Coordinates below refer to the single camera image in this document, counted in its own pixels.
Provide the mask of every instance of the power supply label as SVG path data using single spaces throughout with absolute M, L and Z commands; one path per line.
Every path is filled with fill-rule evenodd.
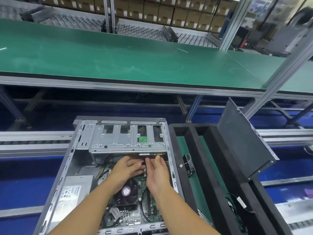
M 64 186 L 51 222 L 62 221 L 77 205 L 81 186 Z

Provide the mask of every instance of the person's left hand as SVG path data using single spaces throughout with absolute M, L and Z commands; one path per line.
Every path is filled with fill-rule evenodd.
M 110 175 L 106 178 L 113 185 L 113 195 L 122 189 L 129 178 L 143 173 L 146 168 L 146 166 L 141 165 L 143 161 L 142 159 L 131 159 L 129 156 L 125 156 L 115 164 Z

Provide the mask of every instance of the stack of cardboard boxes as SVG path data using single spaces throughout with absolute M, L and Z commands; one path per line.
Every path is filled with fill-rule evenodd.
M 61 6 L 104 14 L 103 0 L 40 0 Z M 110 0 L 108 12 L 111 13 Z M 117 17 L 162 25 L 219 33 L 237 2 L 231 0 L 114 0 Z

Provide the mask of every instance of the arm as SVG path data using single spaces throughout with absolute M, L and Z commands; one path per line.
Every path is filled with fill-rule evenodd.
M 68 214 L 49 235 L 95 235 L 109 199 L 116 194 L 125 182 L 143 173 L 143 160 L 120 159 L 110 175 L 97 186 L 71 213 Z
M 163 158 L 146 158 L 147 185 L 171 235 L 219 233 L 201 219 L 171 187 L 169 172 Z

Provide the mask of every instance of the forearm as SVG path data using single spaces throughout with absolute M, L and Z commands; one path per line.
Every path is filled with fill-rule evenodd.
M 155 198 L 171 235 L 219 233 L 201 219 L 170 186 L 165 186 Z
M 109 179 L 102 182 L 49 235 L 95 235 L 113 191 Z

